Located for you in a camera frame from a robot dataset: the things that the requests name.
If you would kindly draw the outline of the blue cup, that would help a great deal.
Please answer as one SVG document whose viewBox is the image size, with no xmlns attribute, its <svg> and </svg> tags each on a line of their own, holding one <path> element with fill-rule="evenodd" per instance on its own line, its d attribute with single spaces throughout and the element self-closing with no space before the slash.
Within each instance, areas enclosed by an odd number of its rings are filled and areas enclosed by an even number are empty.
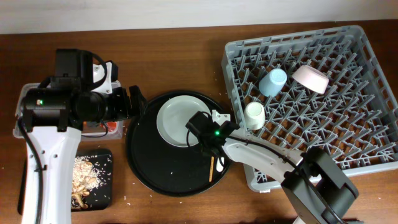
<svg viewBox="0 0 398 224">
<path fill-rule="evenodd" d="M 259 90 L 264 96 L 275 97 L 287 81 L 287 74 L 280 68 L 271 70 L 260 82 Z"/>
</svg>

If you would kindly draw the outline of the food scraps and rice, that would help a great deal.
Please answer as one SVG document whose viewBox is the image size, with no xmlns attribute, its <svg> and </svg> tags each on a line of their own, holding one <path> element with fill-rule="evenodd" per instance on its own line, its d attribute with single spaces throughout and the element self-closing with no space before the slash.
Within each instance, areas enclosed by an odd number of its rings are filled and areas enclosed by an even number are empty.
<svg viewBox="0 0 398 224">
<path fill-rule="evenodd" d="M 103 190 L 108 185 L 108 175 L 100 164 L 98 156 L 78 156 L 75 158 L 72 178 L 72 204 L 73 211 L 92 208 L 89 196 L 98 196 L 98 190 Z"/>
</svg>

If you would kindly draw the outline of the red snack wrapper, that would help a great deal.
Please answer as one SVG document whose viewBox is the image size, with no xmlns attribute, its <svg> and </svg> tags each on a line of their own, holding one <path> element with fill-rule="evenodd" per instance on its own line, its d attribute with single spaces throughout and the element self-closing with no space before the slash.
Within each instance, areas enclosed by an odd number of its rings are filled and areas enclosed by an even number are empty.
<svg viewBox="0 0 398 224">
<path fill-rule="evenodd" d="M 115 131 L 117 129 L 118 123 L 117 122 L 107 122 L 108 131 Z"/>
</svg>

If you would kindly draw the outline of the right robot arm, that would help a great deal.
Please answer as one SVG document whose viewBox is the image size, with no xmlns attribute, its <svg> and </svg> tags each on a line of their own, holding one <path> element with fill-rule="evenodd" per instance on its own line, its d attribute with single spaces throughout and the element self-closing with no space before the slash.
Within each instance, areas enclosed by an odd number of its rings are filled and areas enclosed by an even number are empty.
<svg viewBox="0 0 398 224">
<path fill-rule="evenodd" d="M 285 149 L 256 138 L 230 121 L 191 129 L 206 151 L 249 165 L 280 183 L 304 223 L 343 223 L 358 189 L 323 150 Z"/>
</svg>

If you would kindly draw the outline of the pink bowl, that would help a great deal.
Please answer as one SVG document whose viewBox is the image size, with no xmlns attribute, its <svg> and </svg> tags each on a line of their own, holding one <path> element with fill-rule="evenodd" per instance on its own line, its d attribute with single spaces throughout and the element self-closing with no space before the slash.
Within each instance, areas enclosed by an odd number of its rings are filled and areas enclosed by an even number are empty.
<svg viewBox="0 0 398 224">
<path fill-rule="evenodd" d="M 326 75 L 309 65 L 302 65 L 299 67 L 299 69 L 293 73 L 292 78 L 304 87 L 319 94 L 325 93 L 329 82 Z"/>
</svg>

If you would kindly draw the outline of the light grey plate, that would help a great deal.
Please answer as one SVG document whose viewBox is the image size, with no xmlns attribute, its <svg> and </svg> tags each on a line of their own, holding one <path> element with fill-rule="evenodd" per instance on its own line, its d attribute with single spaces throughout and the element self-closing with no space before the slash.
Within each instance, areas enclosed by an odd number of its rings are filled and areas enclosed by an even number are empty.
<svg viewBox="0 0 398 224">
<path fill-rule="evenodd" d="M 185 125 L 198 111 L 210 114 L 209 107 L 194 96 L 180 95 L 167 100 L 161 106 L 156 119 L 160 136 L 173 146 L 188 147 L 188 129 Z"/>
</svg>

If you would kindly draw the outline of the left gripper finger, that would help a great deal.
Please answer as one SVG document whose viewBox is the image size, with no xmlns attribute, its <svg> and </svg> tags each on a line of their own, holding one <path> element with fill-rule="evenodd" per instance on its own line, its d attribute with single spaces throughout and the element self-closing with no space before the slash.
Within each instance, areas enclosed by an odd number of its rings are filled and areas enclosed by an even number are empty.
<svg viewBox="0 0 398 224">
<path fill-rule="evenodd" d="M 140 88 L 137 85 L 129 87 L 130 100 L 132 105 L 146 105 L 147 100 L 141 93 Z"/>
<path fill-rule="evenodd" d="M 145 113 L 147 101 L 145 99 L 133 99 L 132 100 L 132 115 L 142 116 Z"/>
</svg>

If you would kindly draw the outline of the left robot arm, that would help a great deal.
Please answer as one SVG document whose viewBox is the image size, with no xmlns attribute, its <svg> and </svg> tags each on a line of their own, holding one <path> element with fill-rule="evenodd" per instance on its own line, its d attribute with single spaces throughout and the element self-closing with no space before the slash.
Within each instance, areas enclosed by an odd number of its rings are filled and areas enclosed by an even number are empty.
<svg viewBox="0 0 398 224">
<path fill-rule="evenodd" d="M 17 126 L 27 144 L 23 223 L 70 223 L 73 167 L 85 122 L 142 114 L 138 86 L 112 88 L 118 67 L 87 50 L 58 49 L 55 74 L 22 99 Z"/>
</svg>

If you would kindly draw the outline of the white cup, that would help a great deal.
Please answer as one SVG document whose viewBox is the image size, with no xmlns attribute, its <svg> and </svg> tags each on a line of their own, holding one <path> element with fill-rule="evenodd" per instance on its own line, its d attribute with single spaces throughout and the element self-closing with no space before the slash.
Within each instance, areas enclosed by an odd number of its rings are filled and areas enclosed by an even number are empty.
<svg viewBox="0 0 398 224">
<path fill-rule="evenodd" d="M 244 110 L 246 127 L 250 130 L 258 130 L 265 124 L 265 109 L 261 103 L 250 102 Z"/>
</svg>

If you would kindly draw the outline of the white plastic fork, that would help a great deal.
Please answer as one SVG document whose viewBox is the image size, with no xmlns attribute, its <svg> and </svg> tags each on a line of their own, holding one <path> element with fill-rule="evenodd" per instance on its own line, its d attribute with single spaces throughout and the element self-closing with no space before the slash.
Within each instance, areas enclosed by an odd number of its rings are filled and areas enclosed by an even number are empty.
<svg viewBox="0 0 398 224">
<path fill-rule="evenodd" d="M 217 161 L 216 161 L 216 170 L 218 172 L 222 172 L 223 169 L 224 169 L 224 157 L 219 157 L 219 158 L 217 158 Z"/>
</svg>

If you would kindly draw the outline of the wooden chopstick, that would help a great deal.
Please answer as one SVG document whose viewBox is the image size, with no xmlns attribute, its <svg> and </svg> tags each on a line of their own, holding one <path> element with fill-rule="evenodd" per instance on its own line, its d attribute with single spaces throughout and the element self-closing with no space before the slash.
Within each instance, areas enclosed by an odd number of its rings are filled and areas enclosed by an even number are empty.
<svg viewBox="0 0 398 224">
<path fill-rule="evenodd" d="M 210 162 L 209 178 L 208 178 L 209 182 L 212 182 L 212 180 L 213 180 L 214 163 L 215 163 L 215 158 L 212 156 L 211 157 L 211 162 Z"/>
</svg>

